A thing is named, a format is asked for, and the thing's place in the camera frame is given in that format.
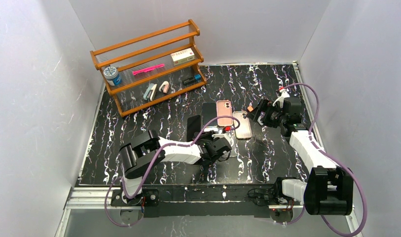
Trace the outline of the black smartphone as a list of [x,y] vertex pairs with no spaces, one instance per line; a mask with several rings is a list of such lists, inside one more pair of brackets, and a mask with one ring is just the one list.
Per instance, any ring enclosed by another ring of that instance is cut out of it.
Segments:
[[200,115],[191,116],[187,119],[186,141],[190,142],[195,139],[202,128]]
[[204,103],[202,105],[202,120],[203,125],[206,125],[210,120],[217,117],[217,105],[216,102]]

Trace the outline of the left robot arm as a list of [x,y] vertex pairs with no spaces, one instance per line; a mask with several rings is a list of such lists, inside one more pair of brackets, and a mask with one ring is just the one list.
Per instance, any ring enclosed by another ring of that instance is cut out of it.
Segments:
[[150,171],[161,162],[208,166],[221,157],[230,157],[231,151],[231,138],[227,133],[196,131],[188,141],[181,142],[165,139],[156,131],[148,130],[119,150],[123,171],[120,200],[130,204],[131,200],[140,198]]

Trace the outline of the clear phone case with phone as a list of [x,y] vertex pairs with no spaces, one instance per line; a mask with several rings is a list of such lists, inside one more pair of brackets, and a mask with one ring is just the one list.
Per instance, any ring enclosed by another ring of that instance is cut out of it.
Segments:
[[235,158],[238,156],[237,141],[236,140],[231,141],[230,145],[231,145],[231,151],[225,157],[226,158]]

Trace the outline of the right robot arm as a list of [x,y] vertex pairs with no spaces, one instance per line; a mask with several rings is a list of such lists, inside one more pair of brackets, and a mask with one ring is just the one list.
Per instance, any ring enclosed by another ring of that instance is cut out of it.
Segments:
[[322,149],[302,122],[302,103],[296,97],[262,99],[247,108],[246,117],[261,126],[280,128],[281,135],[302,158],[309,171],[307,182],[277,178],[271,192],[274,198],[295,200],[311,215],[349,215],[352,211],[354,182],[350,174],[322,154]]

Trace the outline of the cream cased phone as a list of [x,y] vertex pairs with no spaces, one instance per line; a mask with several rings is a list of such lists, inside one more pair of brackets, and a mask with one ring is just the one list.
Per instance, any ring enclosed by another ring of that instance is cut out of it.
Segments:
[[250,126],[250,121],[246,117],[247,112],[246,111],[236,111],[233,112],[233,117],[238,119],[239,123],[235,120],[234,121],[234,126],[238,126],[237,129],[235,129],[235,137],[239,140],[246,140],[252,138],[252,130]]

